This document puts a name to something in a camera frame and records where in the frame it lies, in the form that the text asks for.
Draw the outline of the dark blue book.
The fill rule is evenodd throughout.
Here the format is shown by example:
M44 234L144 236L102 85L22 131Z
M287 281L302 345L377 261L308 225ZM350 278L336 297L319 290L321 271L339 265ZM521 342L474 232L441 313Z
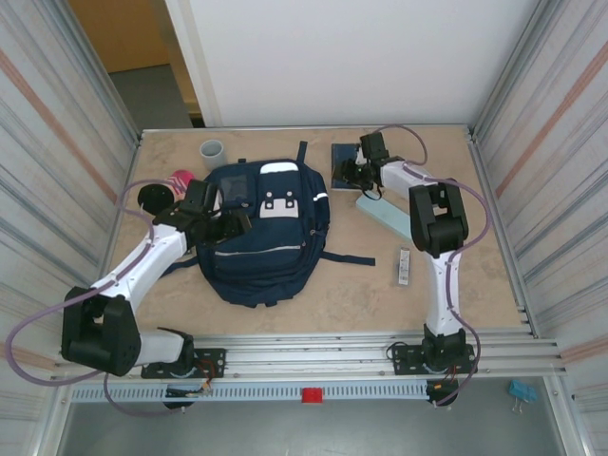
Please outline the dark blue book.
M351 190L348 187L346 187L344 185L344 182L342 181L342 179L344 177L334 177L333 176L333 168L334 166L338 163L338 162L342 162L345 160L354 160L354 156L355 156L355 147L358 145L358 143L333 143L332 144L332 163L331 163L331 169L332 169L332 181L331 181L331 188L333 190L349 190L349 191L359 191L362 192L362 190ZM360 171L362 170L362 168L365 166L364 165L357 165L355 164L355 175L359 175Z

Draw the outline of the light blue pencil case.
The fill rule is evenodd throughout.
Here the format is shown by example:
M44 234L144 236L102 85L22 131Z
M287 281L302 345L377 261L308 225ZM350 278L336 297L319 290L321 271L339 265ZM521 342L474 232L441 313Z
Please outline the light blue pencil case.
M409 214L385 199L369 199L362 196L357 199L356 207L397 236L412 240Z

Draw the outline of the doll with pink striped hat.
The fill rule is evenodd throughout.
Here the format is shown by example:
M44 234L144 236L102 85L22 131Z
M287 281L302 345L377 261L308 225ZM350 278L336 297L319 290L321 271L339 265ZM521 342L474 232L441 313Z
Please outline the doll with pink striped hat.
M138 194L140 208L153 216L167 209L174 203L183 200L186 189L195 175L188 170L176 170L163 181L147 183Z

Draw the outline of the navy blue backpack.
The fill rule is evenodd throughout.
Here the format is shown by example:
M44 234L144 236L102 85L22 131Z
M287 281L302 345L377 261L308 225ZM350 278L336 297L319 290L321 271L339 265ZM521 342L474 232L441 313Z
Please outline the navy blue backpack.
M301 142L295 159L240 160L211 171L205 182L217 186L222 212L241 211L251 228L217 246L197 243L194 258L166 272L199 266L223 300L254 308L293 298L321 259L374 266L372 257L326 251L329 195L321 174L305 163L306 152Z

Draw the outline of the clear plastic supply pack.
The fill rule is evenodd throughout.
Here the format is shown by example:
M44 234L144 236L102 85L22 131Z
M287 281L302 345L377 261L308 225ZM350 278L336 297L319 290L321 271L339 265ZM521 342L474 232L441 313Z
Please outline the clear plastic supply pack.
M410 265L410 250L406 247L401 247L398 252L396 262L396 281L398 286L409 285L409 265Z

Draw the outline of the grey cup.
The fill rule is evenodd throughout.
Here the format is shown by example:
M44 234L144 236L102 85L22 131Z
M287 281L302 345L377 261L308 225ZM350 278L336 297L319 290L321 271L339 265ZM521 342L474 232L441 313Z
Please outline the grey cup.
M225 148L221 141L205 141L200 145L199 152L203 164L208 171L213 171L228 163Z

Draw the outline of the brown wooden door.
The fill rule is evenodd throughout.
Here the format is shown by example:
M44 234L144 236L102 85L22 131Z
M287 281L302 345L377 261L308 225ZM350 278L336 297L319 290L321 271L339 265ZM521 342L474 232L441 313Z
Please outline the brown wooden door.
M167 65L151 0L67 0L109 73Z

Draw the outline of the blue binder clip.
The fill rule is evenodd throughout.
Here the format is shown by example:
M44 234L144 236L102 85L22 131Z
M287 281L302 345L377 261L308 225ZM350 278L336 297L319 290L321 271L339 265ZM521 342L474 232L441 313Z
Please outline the blue binder clip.
M523 413L524 404L533 404L538 400L535 388L519 380L510 382L508 393L514 398L512 411L518 414Z

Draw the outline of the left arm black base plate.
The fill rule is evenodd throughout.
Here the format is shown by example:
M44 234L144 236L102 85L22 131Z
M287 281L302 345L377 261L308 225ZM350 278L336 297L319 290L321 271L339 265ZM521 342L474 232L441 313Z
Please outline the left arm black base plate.
M226 365L225 349L194 349L188 360L174 363L151 363L142 367L144 379L222 378Z

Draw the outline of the aluminium mounting rail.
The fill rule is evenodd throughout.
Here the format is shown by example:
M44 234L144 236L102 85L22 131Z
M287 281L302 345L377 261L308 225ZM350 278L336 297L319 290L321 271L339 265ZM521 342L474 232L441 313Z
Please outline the aluminium mounting rail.
M562 376L557 342L522 328L480 330L479 378ZM195 346L227 350L224 379L368 380L392 377L386 350L395 342L417 344L420 332L319 332L200 336Z

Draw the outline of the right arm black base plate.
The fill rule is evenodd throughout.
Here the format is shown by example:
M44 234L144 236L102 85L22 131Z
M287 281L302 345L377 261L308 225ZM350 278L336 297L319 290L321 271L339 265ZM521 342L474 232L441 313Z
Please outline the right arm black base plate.
M475 354L471 345L462 352L434 351L429 345L397 342L389 347L389 360L395 375L446 374L450 371L476 373Z

